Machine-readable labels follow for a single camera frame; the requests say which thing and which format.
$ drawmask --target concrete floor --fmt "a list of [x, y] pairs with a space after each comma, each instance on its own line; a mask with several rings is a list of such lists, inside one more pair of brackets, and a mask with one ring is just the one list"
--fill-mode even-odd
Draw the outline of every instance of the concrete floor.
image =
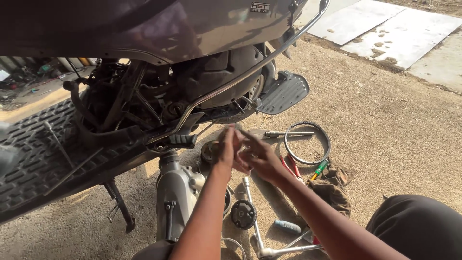
[[[352, 220], [365, 226], [383, 194], [425, 195], [462, 213], [462, 96], [311, 43], [299, 41], [298, 48], [291, 52], [292, 60], [279, 56], [277, 67], [304, 75], [311, 92], [293, 108], [268, 117], [263, 128], [284, 130], [294, 122], [310, 120], [326, 130], [332, 142], [332, 158], [358, 171], [346, 188]], [[244, 129], [258, 128], [263, 117], [253, 115], [240, 125]], [[219, 131], [220, 126], [213, 126], [200, 136], [197, 147], [216, 138]], [[315, 138], [291, 145], [307, 160], [322, 153]], [[281, 142], [273, 147], [286, 154]], [[185, 150], [180, 157], [184, 165], [194, 165], [199, 150]], [[121, 215], [114, 223], [108, 222], [105, 215], [113, 202], [97, 186], [0, 226], [2, 258], [130, 259], [155, 241], [157, 163], [153, 160], [116, 178], [136, 217], [137, 226], [131, 234], [124, 233]], [[313, 172], [312, 167], [299, 167], [306, 179]], [[230, 186], [235, 188], [242, 177], [234, 172]], [[296, 210], [279, 190], [258, 178], [253, 178], [251, 192], [265, 244], [282, 248], [294, 236], [271, 225], [275, 218], [301, 223]], [[240, 241], [248, 259], [256, 260], [249, 246], [252, 231], [235, 229], [228, 218], [224, 220], [224, 237]], [[239, 250], [233, 245], [228, 248], [222, 250], [222, 258], [239, 259]], [[319, 251], [281, 257], [326, 258]]]

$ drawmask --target pliers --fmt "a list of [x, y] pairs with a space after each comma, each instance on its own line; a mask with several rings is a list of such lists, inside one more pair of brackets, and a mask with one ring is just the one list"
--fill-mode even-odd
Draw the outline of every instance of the pliers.
[[293, 169], [295, 171], [295, 173], [289, 168], [289, 166], [286, 164], [286, 161], [284, 160], [284, 158], [282, 157], [282, 155], [279, 155], [279, 159], [281, 159], [281, 163], [282, 163], [282, 166], [284, 166], [284, 168], [286, 168], [294, 177], [296, 177], [299, 181], [301, 181], [302, 183], [304, 183], [303, 179], [302, 179], [302, 176], [300, 176], [300, 172], [298, 171], [298, 167], [297, 167], [297, 163], [295, 162], [295, 160], [292, 158], [292, 156], [288, 153], [287, 154], [287, 157], [289, 157], [289, 160], [291, 161], [292, 163], [292, 166], [293, 166]]

